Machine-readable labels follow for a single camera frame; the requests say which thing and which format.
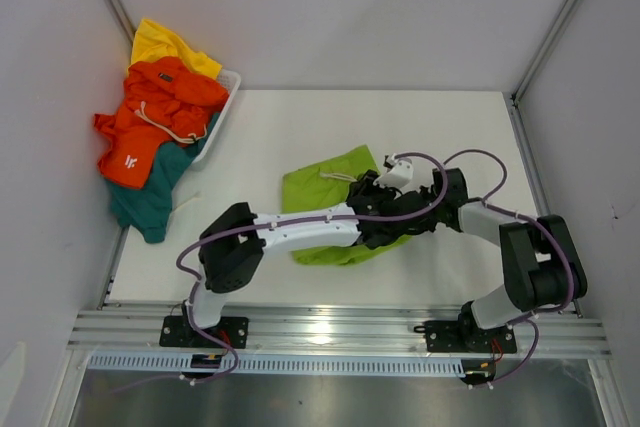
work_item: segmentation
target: yellow cloth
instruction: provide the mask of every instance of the yellow cloth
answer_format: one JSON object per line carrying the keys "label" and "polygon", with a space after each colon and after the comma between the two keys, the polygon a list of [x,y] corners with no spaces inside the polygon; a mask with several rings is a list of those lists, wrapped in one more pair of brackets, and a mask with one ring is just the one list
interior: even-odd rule
{"label": "yellow cloth", "polygon": [[179,57],[196,74],[215,79],[222,69],[215,60],[204,52],[194,52],[184,41],[169,29],[152,20],[142,19],[133,39],[131,64],[136,62],[155,62],[162,57]]}

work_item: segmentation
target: white laundry basket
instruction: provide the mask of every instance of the white laundry basket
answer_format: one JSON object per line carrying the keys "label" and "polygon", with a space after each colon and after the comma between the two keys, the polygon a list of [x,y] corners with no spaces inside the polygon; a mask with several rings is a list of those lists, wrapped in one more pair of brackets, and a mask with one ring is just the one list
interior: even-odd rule
{"label": "white laundry basket", "polygon": [[207,152],[209,152],[209,149],[211,149],[211,145],[218,135],[218,132],[222,128],[222,125],[224,124],[227,113],[229,112],[229,108],[231,107],[231,103],[233,102],[233,98],[238,91],[238,87],[240,87],[241,79],[240,74],[232,72],[230,70],[222,69],[218,74],[216,80],[220,83],[220,85],[227,89],[227,92],[229,92],[229,98],[227,99],[226,104],[224,104],[224,108],[220,112],[220,116],[218,117],[216,125],[213,127],[211,134],[209,134],[207,142],[204,144],[204,147],[202,148],[198,156],[193,159],[193,162],[191,162],[191,167],[196,170],[201,170],[206,164],[206,162],[204,162],[204,159],[206,158]]}

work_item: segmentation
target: table surface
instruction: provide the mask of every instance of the table surface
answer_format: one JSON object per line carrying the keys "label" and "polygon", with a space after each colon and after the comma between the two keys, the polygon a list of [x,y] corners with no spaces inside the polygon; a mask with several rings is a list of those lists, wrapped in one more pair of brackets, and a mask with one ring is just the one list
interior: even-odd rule
{"label": "table surface", "polygon": [[[381,167],[385,154],[421,151],[441,160],[466,148],[489,150],[509,178],[493,201],[535,212],[508,112],[498,92],[240,91],[202,170],[174,190],[166,240],[146,244],[130,228],[109,302],[179,302],[193,278],[175,258],[222,212],[248,201],[254,212],[278,213],[282,176],[367,144]],[[416,160],[410,188],[431,183],[432,166]],[[469,195],[499,180],[493,160],[471,154],[455,161]],[[186,263],[197,267],[195,253]],[[306,266],[291,255],[264,259],[232,303],[428,307],[460,305],[502,283],[500,251],[439,227],[360,265]]]}

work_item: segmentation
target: gray floor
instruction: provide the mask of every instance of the gray floor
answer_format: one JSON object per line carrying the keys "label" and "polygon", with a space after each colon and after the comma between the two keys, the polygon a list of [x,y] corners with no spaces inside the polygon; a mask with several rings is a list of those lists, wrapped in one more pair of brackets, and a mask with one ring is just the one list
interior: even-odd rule
{"label": "gray floor", "polygon": [[536,361],[493,391],[469,392],[457,379],[239,374],[196,387],[157,380],[119,394],[110,390],[149,374],[89,371],[71,425],[604,426],[587,369]]}

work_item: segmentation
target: clothing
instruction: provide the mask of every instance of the clothing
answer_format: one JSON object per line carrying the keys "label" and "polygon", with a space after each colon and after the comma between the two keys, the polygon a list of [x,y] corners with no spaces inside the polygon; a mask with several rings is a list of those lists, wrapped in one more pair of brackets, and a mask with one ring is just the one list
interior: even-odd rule
{"label": "clothing", "polygon": [[142,19],[133,38],[131,64],[179,57],[191,72],[216,79],[222,66],[203,52],[194,52],[176,34],[149,19]]}
{"label": "clothing", "polygon": [[[282,211],[285,214],[308,210],[326,209],[344,202],[349,193],[349,182],[327,174],[357,178],[367,170],[378,171],[371,152],[361,145],[339,157],[288,173],[282,179]],[[380,255],[396,245],[409,240],[403,236],[394,244],[370,250],[364,245],[352,247],[313,247],[293,252],[293,258],[300,264],[353,265]]]}
{"label": "clothing", "polygon": [[[213,114],[208,132],[213,130],[219,116],[219,113]],[[128,189],[107,180],[111,192],[109,209],[118,219],[118,224],[121,227],[133,225],[149,244],[162,242],[173,209],[171,191],[206,140],[205,137],[185,148],[175,142],[162,144],[153,159],[151,174],[140,190]]]}
{"label": "clothing", "polygon": [[96,114],[94,127],[110,144],[98,161],[100,172],[132,189],[144,186],[161,144],[179,138],[186,146],[206,137],[211,116],[229,97],[218,82],[189,72],[177,57],[136,62],[124,91],[116,114]]}

